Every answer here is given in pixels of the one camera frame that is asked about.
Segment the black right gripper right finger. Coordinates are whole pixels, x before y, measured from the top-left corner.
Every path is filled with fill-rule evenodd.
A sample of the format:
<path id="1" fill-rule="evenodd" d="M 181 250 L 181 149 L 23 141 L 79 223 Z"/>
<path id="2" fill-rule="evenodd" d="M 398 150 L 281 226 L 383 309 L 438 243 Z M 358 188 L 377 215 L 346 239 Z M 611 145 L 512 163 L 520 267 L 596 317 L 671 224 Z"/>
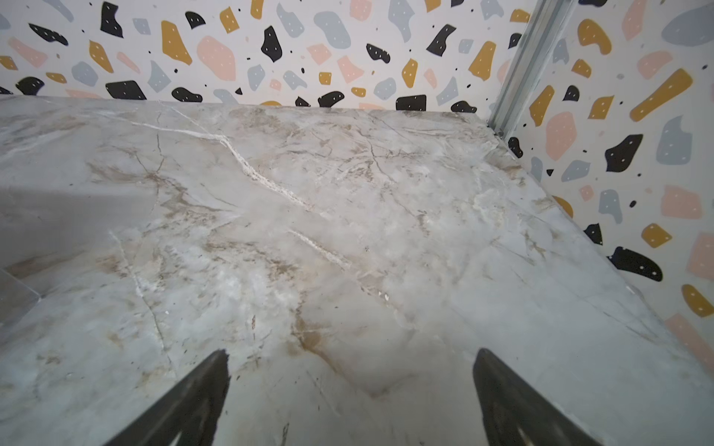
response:
<path id="1" fill-rule="evenodd" d="M 490 349 L 478 351 L 472 375 L 490 445 L 598 444 Z"/>

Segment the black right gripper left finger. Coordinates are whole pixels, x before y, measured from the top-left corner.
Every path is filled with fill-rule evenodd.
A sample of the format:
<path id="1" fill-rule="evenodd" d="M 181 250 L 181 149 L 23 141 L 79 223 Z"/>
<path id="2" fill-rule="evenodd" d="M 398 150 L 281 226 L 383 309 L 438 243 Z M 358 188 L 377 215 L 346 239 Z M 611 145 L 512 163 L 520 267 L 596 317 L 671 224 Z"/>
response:
<path id="1" fill-rule="evenodd" d="M 229 386 L 229 355 L 217 349 L 107 443 L 211 445 Z"/>

